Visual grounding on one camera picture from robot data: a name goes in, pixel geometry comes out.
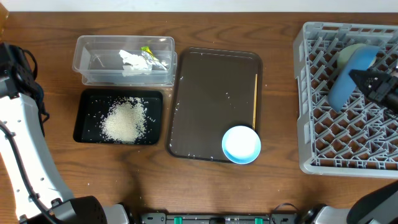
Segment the dark blue plate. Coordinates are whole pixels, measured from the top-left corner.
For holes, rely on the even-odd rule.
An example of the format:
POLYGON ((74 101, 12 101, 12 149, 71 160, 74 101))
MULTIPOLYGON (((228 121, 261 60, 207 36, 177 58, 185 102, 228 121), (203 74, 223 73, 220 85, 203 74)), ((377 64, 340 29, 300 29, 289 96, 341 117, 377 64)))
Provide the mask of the dark blue plate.
POLYGON ((328 104, 331 108, 340 112, 356 88, 354 81, 349 76, 351 70, 367 70, 375 61, 380 47, 366 45, 354 52, 343 69, 339 69, 338 76, 329 91, 328 104))

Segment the mint green bowl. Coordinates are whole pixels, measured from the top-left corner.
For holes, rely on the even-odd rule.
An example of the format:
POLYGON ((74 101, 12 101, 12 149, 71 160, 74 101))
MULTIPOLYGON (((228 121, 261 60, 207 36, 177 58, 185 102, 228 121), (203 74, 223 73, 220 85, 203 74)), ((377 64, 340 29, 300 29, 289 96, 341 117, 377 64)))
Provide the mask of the mint green bowl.
POLYGON ((338 55, 338 58, 336 61, 337 68, 343 69, 344 66, 347 64, 348 60, 354 54, 354 52, 361 47, 366 47, 366 44, 353 44, 353 45, 347 46, 344 49, 342 49, 339 52, 339 55, 338 55))

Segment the light blue bowl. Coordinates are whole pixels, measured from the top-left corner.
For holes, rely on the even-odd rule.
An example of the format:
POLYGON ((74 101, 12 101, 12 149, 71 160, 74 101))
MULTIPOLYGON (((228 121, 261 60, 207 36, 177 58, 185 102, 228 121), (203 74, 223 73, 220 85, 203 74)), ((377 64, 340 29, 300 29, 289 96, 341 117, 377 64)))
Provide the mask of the light blue bowl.
POLYGON ((231 162, 249 164, 260 155, 261 140, 255 130, 247 126, 235 126, 223 135, 221 148, 231 162))

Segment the yellow green snack wrapper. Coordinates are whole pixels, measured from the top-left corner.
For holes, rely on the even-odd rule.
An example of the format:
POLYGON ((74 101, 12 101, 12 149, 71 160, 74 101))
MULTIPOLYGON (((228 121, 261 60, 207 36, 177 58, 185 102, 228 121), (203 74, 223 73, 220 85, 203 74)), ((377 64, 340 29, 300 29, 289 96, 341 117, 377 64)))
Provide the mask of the yellow green snack wrapper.
POLYGON ((154 65, 161 70, 167 70, 167 67, 163 65, 158 58, 152 53, 148 46, 141 47, 141 55, 144 57, 146 62, 150 65, 154 65))

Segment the white tissue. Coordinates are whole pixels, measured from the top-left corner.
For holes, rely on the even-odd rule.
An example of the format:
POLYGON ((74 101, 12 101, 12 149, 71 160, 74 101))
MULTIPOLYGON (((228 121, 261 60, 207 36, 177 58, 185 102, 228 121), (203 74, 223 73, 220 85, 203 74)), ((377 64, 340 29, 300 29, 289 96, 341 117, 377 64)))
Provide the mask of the white tissue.
POLYGON ((136 72, 149 72, 152 71, 152 64, 140 54, 131 54, 125 50, 119 51, 119 56, 123 61, 123 76, 135 75, 136 72))

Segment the white rice pile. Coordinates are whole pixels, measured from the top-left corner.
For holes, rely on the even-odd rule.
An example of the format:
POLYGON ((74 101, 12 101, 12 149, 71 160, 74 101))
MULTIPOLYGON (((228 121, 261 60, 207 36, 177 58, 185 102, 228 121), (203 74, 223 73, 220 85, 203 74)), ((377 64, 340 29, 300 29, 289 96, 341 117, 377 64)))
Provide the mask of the white rice pile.
POLYGON ((134 144, 147 132, 143 98, 118 98, 100 123, 104 140, 134 144))

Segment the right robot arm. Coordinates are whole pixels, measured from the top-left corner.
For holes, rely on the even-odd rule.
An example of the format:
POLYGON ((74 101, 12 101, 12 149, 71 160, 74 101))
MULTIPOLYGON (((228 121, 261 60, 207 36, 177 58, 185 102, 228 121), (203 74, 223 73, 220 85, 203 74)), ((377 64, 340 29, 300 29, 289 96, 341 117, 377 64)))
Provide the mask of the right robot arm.
MULTIPOLYGON (((390 74, 352 70, 349 76, 364 96, 384 107, 384 115, 397 119, 397 71, 390 74)), ((358 200, 350 210, 324 204, 313 207, 297 223, 397 223, 397 182, 358 200)))

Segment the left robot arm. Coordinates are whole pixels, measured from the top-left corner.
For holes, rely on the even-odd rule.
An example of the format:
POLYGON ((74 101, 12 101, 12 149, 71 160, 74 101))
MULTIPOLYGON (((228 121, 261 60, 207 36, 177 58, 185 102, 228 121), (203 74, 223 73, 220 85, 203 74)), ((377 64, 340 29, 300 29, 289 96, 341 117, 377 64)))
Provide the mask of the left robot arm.
POLYGON ((124 205, 75 197, 63 181, 45 141, 49 114, 38 68, 29 65, 34 59, 28 50, 1 43, 1 157, 19 223, 133 223, 124 205))

